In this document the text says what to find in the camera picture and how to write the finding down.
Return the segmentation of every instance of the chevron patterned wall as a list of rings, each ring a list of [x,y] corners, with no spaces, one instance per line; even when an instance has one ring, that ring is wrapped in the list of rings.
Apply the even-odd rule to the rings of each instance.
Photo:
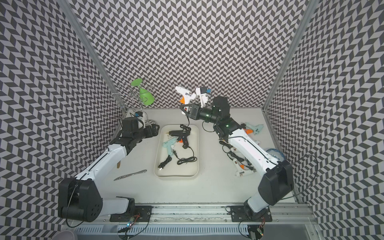
[[[116,85],[141,77],[175,108],[177,85],[262,106],[308,0],[69,2]]]
[[[384,239],[384,3],[322,0],[269,108],[327,239]],[[314,176],[304,161],[299,190]]]
[[[53,0],[1,1],[0,32],[0,239],[48,239],[59,182],[100,154],[118,109]]]

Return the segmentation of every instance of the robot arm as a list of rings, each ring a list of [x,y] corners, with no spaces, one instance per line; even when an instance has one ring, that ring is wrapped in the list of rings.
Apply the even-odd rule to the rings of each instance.
[[[92,222],[98,216],[121,214],[127,210],[128,198],[101,198],[98,186],[138,142],[158,135],[159,125],[144,126],[139,118],[125,118],[120,137],[113,139],[107,149],[75,178],[65,178],[60,182],[59,217]]]
[[[246,134],[240,124],[230,117],[227,98],[213,98],[212,108],[185,104],[181,105],[180,109],[189,118],[214,123],[218,136],[238,149],[262,176],[258,192],[244,203],[249,219],[261,217],[267,206],[276,204],[293,190],[292,166],[268,154]]]

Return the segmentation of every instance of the white tray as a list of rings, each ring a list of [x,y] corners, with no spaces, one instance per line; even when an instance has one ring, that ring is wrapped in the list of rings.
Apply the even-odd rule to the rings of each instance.
[[[181,130],[180,125],[166,125],[161,129],[160,142],[157,148],[156,161],[154,166],[154,173],[160,179],[167,180],[178,180],[178,179],[192,179],[199,172],[199,129],[195,125],[189,125],[191,133],[188,136],[189,146],[193,149],[196,162],[188,162],[181,165],[177,164],[177,158],[175,155],[172,156],[172,160],[162,169],[159,170],[158,166],[160,163],[165,161],[168,157],[168,151],[163,147],[163,143],[168,141],[169,137],[167,132],[173,130]],[[192,150],[183,148],[182,142],[175,143],[173,148],[179,158],[192,157]]]

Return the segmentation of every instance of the white table surface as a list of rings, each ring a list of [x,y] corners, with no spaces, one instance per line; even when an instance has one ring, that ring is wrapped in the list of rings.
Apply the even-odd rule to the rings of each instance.
[[[178,109],[145,110],[149,119],[157,121],[161,128],[170,124],[187,124],[187,118]],[[253,125],[264,124],[258,135],[250,134],[261,142],[262,148],[274,148],[260,108],[231,109],[231,117],[237,121]],[[98,188],[102,197],[133,197],[136,203],[243,203],[257,192],[261,177],[256,172],[244,177],[236,177],[236,168],[222,151],[215,132],[203,130],[202,121],[191,120],[190,124],[199,128],[199,172],[194,179],[162,180],[154,174],[154,164],[159,144],[159,136],[144,139],[121,161],[120,168],[114,168]],[[205,129],[212,131],[212,123],[204,123]],[[115,178],[147,169],[125,179]],[[280,202],[295,202],[294,198]]]

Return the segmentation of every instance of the light blue glue gun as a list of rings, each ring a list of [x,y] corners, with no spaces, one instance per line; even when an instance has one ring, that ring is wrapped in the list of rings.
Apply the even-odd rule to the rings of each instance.
[[[171,138],[163,143],[163,147],[168,150],[169,156],[173,156],[172,145],[175,145],[175,143],[177,143],[177,137]]]
[[[247,129],[253,130],[253,134],[256,135],[256,134],[259,134],[262,131],[264,125],[263,124],[259,124],[257,126],[254,126],[254,125],[250,124],[249,122],[246,122],[245,123],[245,127]]]

